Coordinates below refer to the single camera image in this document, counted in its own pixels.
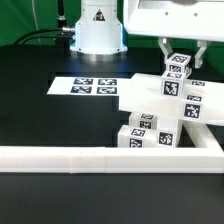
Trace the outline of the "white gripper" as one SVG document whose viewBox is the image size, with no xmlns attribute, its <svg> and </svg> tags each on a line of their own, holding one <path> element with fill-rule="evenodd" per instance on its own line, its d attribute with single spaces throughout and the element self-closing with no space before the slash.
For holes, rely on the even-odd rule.
<svg viewBox="0 0 224 224">
<path fill-rule="evenodd" d="M 198 40 L 199 69 L 207 41 L 224 42 L 224 0 L 124 0 L 123 22 L 129 34 L 158 36 L 164 62 L 173 53 L 168 38 Z"/>
</svg>

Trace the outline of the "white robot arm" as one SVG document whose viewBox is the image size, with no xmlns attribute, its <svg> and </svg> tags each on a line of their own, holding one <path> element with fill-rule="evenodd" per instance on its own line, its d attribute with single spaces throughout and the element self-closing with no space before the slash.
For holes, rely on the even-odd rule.
<svg viewBox="0 0 224 224">
<path fill-rule="evenodd" d="M 89 60 L 125 52 L 123 33 L 158 39 L 164 55 L 172 53 L 171 38 L 197 42 L 195 66 L 202 65 L 210 42 L 224 42 L 224 0 L 124 0 L 123 19 L 118 0 L 81 0 L 71 51 Z"/>
</svg>

